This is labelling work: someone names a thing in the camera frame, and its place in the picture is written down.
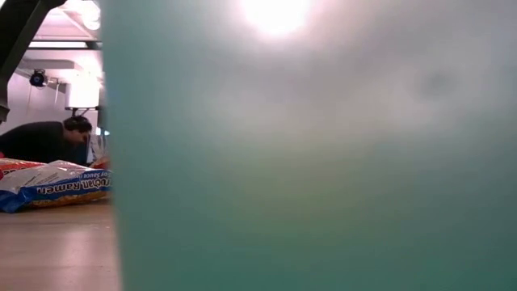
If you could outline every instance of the instant ramen bag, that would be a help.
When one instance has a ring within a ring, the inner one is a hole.
[[[0,209],[14,213],[21,208],[84,203],[104,198],[110,186],[110,171],[51,162],[4,175],[0,180]]]

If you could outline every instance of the black pole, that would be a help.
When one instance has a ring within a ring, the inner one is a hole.
[[[66,0],[6,0],[0,8],[0,123],[9,113],[7,84],[50,10]]]

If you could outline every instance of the man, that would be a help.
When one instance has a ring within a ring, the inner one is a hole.
[[[63,160],[85,164],[86,143],[92,127],[82,116],[63,121],[21,125],[0,136],[0,153],[5,158],[31,162]]]

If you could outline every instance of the teal blurry object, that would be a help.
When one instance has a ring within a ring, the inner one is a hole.
[[[516,290],[517,4],[268,3],[103,3],[124,289]]]

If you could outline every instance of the red packaging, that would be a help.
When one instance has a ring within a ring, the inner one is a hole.
[[[43,165],[44,164],[41,162],[27,162],[15,160],[12,158],[0,158],[0,179],[2,179],[4,175],[7,175],[17,170],[27,169],[30,167],[38,167]]]
[[[110,160],[107,157],[100,158],[94,163],[92,163],[90,167],[93,169],[109,170]]]

